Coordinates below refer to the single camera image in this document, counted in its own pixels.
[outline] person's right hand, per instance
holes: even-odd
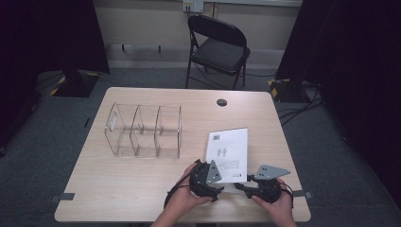
[[[280,178],[277,178],[277,180],[283,189],[287,189],[287,187],[283,184],[283,180]],[[268,203],[256,196],[252,196],[252,199],[268,212],[271,220],[278,227],[297,226],[294,221],[294,217],[292,216],[292,200],[288,193],[281,193],[278,201],[274,203]]]

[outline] clear acrylic organizer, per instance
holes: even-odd
[[[181,106],[114,103],[105,134],[116,156],[179,158]]]

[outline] person's left hand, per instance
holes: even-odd
[[[183,173],[181,179],[186,176],[197,164],[189,166]],[[165,210],[171,210],[179,217],[191,211],[195,206],[212,201],[211,197],[196,197],[189,189],[189,178],[186,178],[179,186],[177,191],[170,198]]]

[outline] chair backrest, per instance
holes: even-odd
[[[228,44],[247,46],[245,35],[236,26],[221,22],[214,18],[203,15],[189,17],[188,26],[190,32],[199,33],[203,36],[225,42]]]

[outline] sheet of paper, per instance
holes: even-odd
[[[222,179],[218,183],[247,181],[248,129],[209,133],[206,162],[215,161]]]

